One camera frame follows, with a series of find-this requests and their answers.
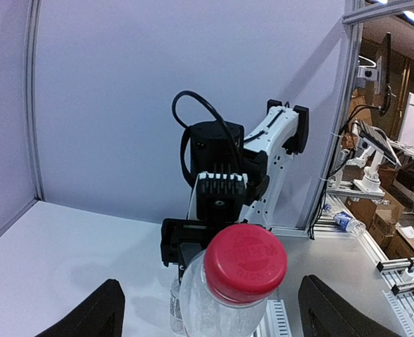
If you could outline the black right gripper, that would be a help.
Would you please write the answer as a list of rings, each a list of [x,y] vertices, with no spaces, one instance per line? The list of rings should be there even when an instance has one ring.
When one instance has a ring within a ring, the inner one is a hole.
[[[168,267],[178,265],[178,277],[183,277],[194,257],[205,250],[227,223],[166,218],[161,225],[161,259]]]

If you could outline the clear bottle green blue label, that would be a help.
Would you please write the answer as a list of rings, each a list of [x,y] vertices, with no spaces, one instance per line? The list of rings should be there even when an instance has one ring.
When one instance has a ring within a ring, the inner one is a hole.
[[[175,276],[171,284],[171,297],[170,297],[170,327],[177,335],[184,336],[185,330],[182,321],[182,315],[180,311],[180,283],[178,276]]]

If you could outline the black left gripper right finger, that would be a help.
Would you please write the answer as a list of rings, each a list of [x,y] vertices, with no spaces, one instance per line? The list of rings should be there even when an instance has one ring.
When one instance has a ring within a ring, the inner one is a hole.
[[[306,275],[302,278],[298,304],[305,336],[398,335],[359,312],[315,275]]]

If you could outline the red bottle cap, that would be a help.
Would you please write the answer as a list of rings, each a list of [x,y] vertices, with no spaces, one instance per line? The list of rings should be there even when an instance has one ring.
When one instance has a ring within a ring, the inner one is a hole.
[[[220,231],[208,245],[203,267],[209,289],[230,303],[268,297],[288,271],[283,244],[259,225],[240,223]]]

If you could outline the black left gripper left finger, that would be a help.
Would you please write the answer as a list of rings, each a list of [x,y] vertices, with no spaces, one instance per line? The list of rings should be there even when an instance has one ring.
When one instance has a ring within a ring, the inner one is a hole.
[[[125,295],[119,281],[108,279],[40,336],[122,336]]]

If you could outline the clear bottle red label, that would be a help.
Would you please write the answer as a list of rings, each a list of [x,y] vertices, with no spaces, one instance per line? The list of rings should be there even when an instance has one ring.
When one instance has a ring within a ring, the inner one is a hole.
[[[190,262],[180,284],[180,312],[186,336],[252,336],[265,315],[268,299],[235,303],[208,287],[205,252]]]

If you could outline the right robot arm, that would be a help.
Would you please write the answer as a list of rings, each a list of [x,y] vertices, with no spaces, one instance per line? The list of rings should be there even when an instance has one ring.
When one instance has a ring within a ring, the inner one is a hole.
[[[180,142],[182,174],[191,187],[183,219],[161,225],[161,260],[182,275],[214,236],[237,223],[274,227],[273,213],[286,172],[306,148],[309,109],[268,100],[267,114],[245,136],[244,127],[227,121],[186,126]]]

